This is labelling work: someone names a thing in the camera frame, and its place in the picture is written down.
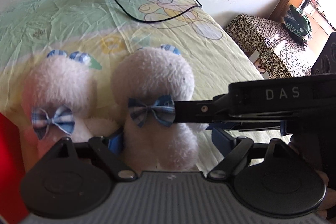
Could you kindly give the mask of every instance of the plush toy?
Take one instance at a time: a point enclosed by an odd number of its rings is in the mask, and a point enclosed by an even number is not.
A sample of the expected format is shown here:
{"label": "plush toy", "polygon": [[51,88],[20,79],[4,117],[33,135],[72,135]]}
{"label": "plush toy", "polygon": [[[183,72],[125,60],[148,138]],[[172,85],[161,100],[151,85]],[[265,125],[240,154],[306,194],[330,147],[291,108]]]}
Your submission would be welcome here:
{"label": "plush toy", "polygon": [[195,165],[197,137],[189,125],[172,123],[173,101],[191,100],[194,92],[192,69],[175,47],[137,50],[118,65],[111,84],[117,103],[111,114],[124,124],[126,164],[138,173],[187,170]]}
{"label": "plush toy", "polygon": [[37,145],[42,157],[60,138],[87,142],[93,136],[109,136],[115,122],[89,118],[96,107],[97,86],[86,53],[51,51],[33,68],[24,82],[22,108],[31,120],[24,136]]}

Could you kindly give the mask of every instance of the finger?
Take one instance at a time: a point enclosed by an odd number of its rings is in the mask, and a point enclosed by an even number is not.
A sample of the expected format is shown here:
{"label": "finger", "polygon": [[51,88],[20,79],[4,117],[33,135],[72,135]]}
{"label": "finger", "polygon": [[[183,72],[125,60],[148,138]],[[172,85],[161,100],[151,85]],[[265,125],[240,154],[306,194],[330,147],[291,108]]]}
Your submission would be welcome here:
{"label": "finger", "polygon": [[336,223],[336,217],[334,217],[332,219],[329,219],[329,222],[335,224]]}
{"label": "finger", "polygon": [[336,205],[336,191],[328,188],[321,202],[319,210],[327,210]]}
{"label": "finger", "polygon": [[298,155],[300,154],[300,153],[299,153],[299,150],[294,146],[293,143],[290,142],[290,143],[288,144],[288,146],[289,146],[290,148],[292,148]]}
{"label": "finger", "polygon": [[326,219],[327,218],[327,215],[328,215],[328,212],[327,210],[322,210],[322,211],[317,211],[316,212],[320,217]]}
{"label": "finger", "polygon": [[324,172],[322,172],[322,171],[318,171],[318,170],[315,170],[315,171],[321,177],[321,179],[323,180],[324,184],[326,186],[328,186],[328,184],[329,184],[329,178],[328,178],[327,174],[324,173]]}

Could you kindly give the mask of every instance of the gray ridged grip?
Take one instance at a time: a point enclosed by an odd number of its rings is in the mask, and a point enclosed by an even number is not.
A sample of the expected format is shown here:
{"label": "gray ridged grip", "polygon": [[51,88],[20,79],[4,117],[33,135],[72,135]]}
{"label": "gray ridged grip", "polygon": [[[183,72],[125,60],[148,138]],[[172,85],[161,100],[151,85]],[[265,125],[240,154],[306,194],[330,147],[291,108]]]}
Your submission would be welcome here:
{"label": "gray ridged grip", "polygon": [[229,187],[201,173],[143,173],[119,183],[98,208],[80,217],[53,220],[29,215],[21,224],[323,224],[317,215],[273,219],[242,206]]}

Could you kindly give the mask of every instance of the blue plaid ear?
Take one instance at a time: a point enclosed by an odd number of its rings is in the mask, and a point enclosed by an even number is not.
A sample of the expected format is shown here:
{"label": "blue plaid ear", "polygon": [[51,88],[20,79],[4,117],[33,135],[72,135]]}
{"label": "blue plaid ear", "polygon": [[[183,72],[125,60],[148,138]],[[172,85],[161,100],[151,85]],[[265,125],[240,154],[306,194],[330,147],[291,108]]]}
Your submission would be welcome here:
{"label": "blue plaid ear", "polygon": [[181,55],[181,52],[172,45],[163,44],[163,45],[161,45],[161,49],[171,51],[172,53],[175,53],[176,55]]}
{"label": "blue plaid ear", "polygon": [[68,53],[65,50],[54,49],[48,53],[47,58],[51,56],[57,56],[57,55],[67,56]]}
{"label": "blue plaid ear", "polygon": [[69,59],[89,66],[91,64],[91,57],[85,52],[75,51],[69,55]]}

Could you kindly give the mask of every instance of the bed sheet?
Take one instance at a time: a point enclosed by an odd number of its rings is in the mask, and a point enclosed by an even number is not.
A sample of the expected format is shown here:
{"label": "bed sheet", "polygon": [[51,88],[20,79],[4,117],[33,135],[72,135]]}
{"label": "bed sheet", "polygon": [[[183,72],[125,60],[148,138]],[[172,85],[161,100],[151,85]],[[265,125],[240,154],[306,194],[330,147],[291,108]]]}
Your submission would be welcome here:
{"label": "bed sheet", "polygon": [[[171,17],[194,5],[194,0],[119,0],[127,11],[144,20]],[[98,83],[96,116],[107,117],[114,103],[110,76],[117,64],[140,47],[172,44],[190,63],[195,76],[194,100],[226,93],[229,83],[262,79],[227,33],[202,9],[159,24],[137,23],[113,0],[30,0],[0,15],[0,111],[22,130],[30,121],[21,108],[22,83],[29,70],[52,49],[84,51],[92,57]],[[279,132],[246,133],[268,142]],[[198,135],[197,168],[212,169],[222,156],[211,133]],[[36,149],[21,136],[28,170]]]}

